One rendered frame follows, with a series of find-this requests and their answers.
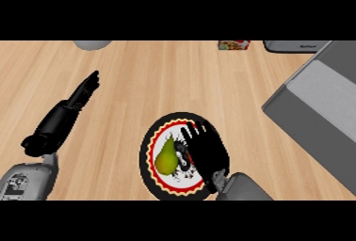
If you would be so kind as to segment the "grey rounded object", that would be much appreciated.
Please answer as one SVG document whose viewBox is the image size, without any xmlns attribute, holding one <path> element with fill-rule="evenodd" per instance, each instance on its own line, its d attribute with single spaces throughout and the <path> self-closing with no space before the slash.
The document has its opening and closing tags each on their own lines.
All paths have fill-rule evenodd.
<svg viewBox="0 0 356 241">
<path fill-rule="evenodd" d="M 94 51 L 104 48 L 109 44 L 109 40 L 75 40 L 76 47 L 85 51 Z"/>
</svg>

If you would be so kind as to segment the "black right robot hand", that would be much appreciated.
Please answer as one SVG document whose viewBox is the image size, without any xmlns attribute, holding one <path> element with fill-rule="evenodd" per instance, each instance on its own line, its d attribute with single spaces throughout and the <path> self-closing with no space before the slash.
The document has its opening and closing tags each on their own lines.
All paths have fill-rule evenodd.
<svg viewBox="0 0 356 241">
<path fill-rule="evenodd" d="M 187 121 L 186 126 L 180 128 L 180 133 L 203 185 L 208 192 L 214 194 L 217 187 L 212 183 L 212 174 L 220 171 L 224 176 L 229 174 L 229 155 L 220 135 L 206 120 Z"/>
</svg>

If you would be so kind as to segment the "green pear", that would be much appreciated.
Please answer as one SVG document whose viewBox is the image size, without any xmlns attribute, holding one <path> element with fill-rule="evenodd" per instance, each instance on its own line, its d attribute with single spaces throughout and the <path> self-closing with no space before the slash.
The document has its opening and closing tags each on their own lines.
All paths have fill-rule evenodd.
<svg viewBox="0 0 356 241">
<path fill-rule="evenodd" d="M 175 154 L 174 139 L 171 137 L 165 140 L 153 165 L 161 175 L 168 176 L 175 172 L 178 158 Z"/>
</svg>

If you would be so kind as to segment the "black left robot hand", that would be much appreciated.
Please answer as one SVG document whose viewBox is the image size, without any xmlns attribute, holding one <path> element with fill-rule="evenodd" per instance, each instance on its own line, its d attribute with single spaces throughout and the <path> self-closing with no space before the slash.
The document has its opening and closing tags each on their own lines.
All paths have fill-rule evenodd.
<svg viewBox="0 0 356 241">
<path fill-rule="evenodd" d="M 97 87 L 99 72 L 94 71 L 79 83 L 69 99 L 60 100 L 48 111 L 34 133 L 22 140 L 20 146 L 26 155 L 39 157 L 59 149 Z"/>
</svg>

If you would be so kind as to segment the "dark grey flat appliance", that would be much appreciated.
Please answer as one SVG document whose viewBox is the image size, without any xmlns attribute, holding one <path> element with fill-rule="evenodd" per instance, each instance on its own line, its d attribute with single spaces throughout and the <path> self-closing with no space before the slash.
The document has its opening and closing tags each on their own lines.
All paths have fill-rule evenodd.
<svg viewBox="0 0 356 241">
<path fill-rule="evenodd" d="M 328 43 L 328 40 L 264 40 L 264 48 L 271 53 L 314 54 Z"/>
</svg>

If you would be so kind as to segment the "black rimmed patterned plate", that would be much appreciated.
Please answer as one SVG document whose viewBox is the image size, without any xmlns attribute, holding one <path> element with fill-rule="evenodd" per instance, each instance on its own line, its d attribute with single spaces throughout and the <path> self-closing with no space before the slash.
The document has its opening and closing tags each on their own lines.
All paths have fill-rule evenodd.
<svg viewBox="0 0 356 241">
<path fill-rule="evenodd" d="M 186 122 L 208 121 L 189 112 L 175 112 L 162 116 L 150 126 L 143 137 L 138 151 L 138 168 L 143 183 L 161 201 L 202 201 L 211 193 L 187 152 L 187 144 L 180 133 Z M 177 169 L 168 176 L 155 169 L 153 161 L 168 138 L 174 139 Z"/>
</svg>

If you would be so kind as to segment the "large grey box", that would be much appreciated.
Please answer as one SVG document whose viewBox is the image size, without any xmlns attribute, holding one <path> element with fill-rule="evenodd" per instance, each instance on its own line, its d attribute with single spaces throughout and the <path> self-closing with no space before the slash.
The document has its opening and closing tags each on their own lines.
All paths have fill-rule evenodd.
<svg viewBox="0 0 356 241">
<path fill-rule="evenodd" d="M 261 109 L 356 195 L 356 40 L 322 46 Z"/>
</svg>

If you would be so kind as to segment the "small colourful printed box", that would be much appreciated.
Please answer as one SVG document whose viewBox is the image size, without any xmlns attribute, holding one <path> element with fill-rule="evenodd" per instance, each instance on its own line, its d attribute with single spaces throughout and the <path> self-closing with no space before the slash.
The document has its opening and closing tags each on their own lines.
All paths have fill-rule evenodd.
<svg viewBox="0 0 356 241">
<path fill-rule="evenodd" d="M 218 49 L 220 50 L 246 50 L 249 47 L 248 40 L 220 40 Z"/>
</svg>

